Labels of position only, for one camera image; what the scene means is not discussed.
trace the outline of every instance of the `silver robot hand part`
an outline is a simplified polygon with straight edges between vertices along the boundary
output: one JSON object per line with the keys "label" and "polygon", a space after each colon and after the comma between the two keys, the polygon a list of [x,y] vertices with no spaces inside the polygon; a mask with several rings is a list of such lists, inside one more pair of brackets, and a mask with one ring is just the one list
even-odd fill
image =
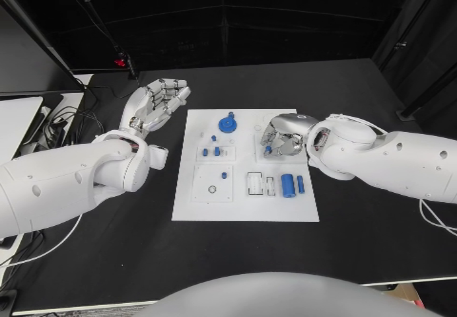
{"label": "silver robot hand part", "polygon": [[[318,120],[316,118],[303,114],[279,114],[274,117],[259,142],[259,144],[265,146],[264,157],[297,155],[307,142],[310,130],[317,123]],[[271,145],[277,134],[279,134],[279,139],[284,144],[272,149]]]}

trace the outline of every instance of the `black wall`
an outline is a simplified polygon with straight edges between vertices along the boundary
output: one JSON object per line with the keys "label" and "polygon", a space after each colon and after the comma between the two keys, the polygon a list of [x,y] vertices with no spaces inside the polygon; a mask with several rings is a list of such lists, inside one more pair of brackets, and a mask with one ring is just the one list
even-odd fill
{"label": "black wall", "polygon": [[[76,0],[17,0],[72,69],[114,68]],[[403,0],[92,0],[141,70],[370,57]]]}

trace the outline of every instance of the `robotic hand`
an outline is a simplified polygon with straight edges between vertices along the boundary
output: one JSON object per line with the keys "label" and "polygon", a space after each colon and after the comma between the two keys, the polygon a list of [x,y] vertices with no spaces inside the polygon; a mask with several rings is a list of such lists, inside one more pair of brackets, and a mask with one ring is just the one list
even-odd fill
{"label": "robotic hand", "polygon": [[144,138],[186,104],[186,81],[158,79],[131,94],[119,129],[91,144],[37,152],[0,166],[0,238],[45,229],[135,192],[167,150]]}
{"label": "robotic hand", "polygon": [[[278,133],[284,144],[272,149]],[[451,139],[388,133],[344,115],[333,114],[318,122],[301,114],[281,114],[267,126],[261,145],[267,158],[297,155],[305,147],[310,166],[337,180],[359,177],[408,197],[457,203],[457,141]]]}

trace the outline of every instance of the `blue object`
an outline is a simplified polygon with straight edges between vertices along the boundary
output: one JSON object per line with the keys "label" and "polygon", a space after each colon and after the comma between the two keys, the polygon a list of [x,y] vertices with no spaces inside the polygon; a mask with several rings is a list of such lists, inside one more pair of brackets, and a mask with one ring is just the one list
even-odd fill
{"label": "blue object", "polygon": [[303,176],[297,176],[297,183],[298,183],[298,193],[304,194],[304,186],[303,186]]}
{"label": "blue object", "polygon": [[232,133],[236,130],[236,121],[233,112],[228,113],[228,117],[219,121],[219,130],[223,133]]}
{"label": "blue object", "polygon": [[282,184],[282,197],[292,198],[295,197],[295,185],[292,184],[292,174],[284,174],[281,176]]}

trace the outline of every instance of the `white board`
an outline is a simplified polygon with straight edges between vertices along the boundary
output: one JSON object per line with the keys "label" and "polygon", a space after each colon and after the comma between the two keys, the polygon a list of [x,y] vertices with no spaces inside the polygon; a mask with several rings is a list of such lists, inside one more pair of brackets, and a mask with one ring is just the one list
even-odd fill
{"label": "white board", "polygon": [[[229,111],[235,114],[236,130],[232,133],[222,133],[218,124]],[[256,145],[258,138],[271,118],[291,112],[295,113],[295,110],[189,110],[173,207],[174,221],[318,221],[305,153],[294,157],[274,158],[274,162],[264,162],[264,158],[256,156],[256,153],[264,151],[264,148]],[[212,141],[212,135],[216,135],[216,141]],[[226,159],[215,157],[212,151],[205,157],[206,160],[200,160],[202,148],[213,149],[215,147],[235,147],[235,160],[229,160],[228,157]],[[232,174],[222,179],[220,172],[228,167]],[[248,194],[249,172],[262,173],[262,195]],[[282,174],[292,174],[294,182],[297,175],[303,176],[304,194],[298,193],[295,182],[294,198],[282,197]],[[268,196],[267,193],[267,177],[274,178],[275,196]],[[218,199],[216,193],[210,194],[207,189],[209,184],[216,182],[219,183],[216,193],[220,194]]]}

